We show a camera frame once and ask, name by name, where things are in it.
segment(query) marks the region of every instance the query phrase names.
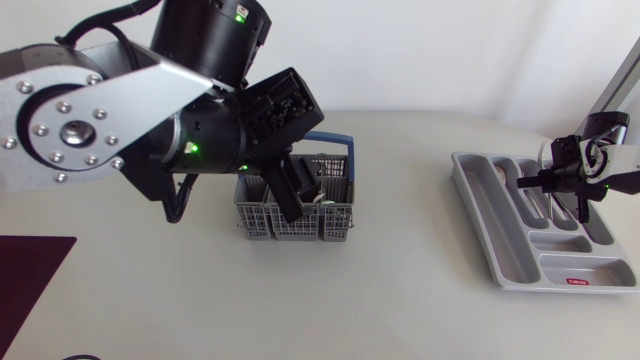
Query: white wall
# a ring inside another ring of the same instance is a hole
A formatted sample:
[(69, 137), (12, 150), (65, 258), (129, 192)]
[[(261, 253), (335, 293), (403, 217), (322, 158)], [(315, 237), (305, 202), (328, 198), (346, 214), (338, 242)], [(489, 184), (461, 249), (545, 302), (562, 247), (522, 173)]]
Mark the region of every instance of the white wall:
[[(127, 2), (3, 0), (0, 49), (51, 41)], [(325, 110), (452, 111), (548, 136), (575, 130), (640, 36), (637, 0), (261, 4), (273, 27), (252, 83), (294, 66)], [(148, 44), (158, 10), (122, 28)]]

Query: dishwasher cutlery basket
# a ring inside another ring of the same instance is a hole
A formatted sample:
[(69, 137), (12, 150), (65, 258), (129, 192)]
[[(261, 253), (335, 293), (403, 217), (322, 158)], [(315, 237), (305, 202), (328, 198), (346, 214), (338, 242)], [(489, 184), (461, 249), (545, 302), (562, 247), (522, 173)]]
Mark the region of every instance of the dishwasher cutlery basket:
[(340, 134), (311, 131), (305, 140), (344, 144), (347, 155), (298, 155), (320, 165), (318, 180), (324, 203), (303, 203), (304, 216), (289, 224), (280, 212), (273, 194), (259, 176), (239, 176), (234, 202), (240, 215), (238, 226), (250, 240), (345, 241), (353, 227), (354, 146), (353, 138)]

